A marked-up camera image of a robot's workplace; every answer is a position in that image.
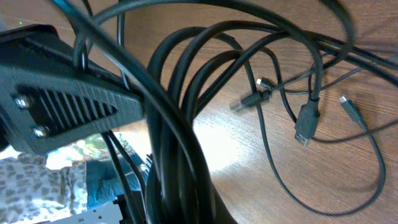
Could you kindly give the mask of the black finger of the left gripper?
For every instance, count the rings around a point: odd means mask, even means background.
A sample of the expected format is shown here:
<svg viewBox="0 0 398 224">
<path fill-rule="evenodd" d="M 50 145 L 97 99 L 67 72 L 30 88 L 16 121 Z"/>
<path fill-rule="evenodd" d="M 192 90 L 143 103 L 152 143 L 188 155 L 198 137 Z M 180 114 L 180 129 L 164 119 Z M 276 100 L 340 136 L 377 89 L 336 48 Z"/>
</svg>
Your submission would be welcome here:
<svg viewBox="0 0 398 224">
<path fill-rule="evenodd" d="M 72 48 L 51 25 L 1 32 L 1 147 L 46 154 L 144 118 L 142 94 L 89 62 L 75 68 Z"/>
</svg>

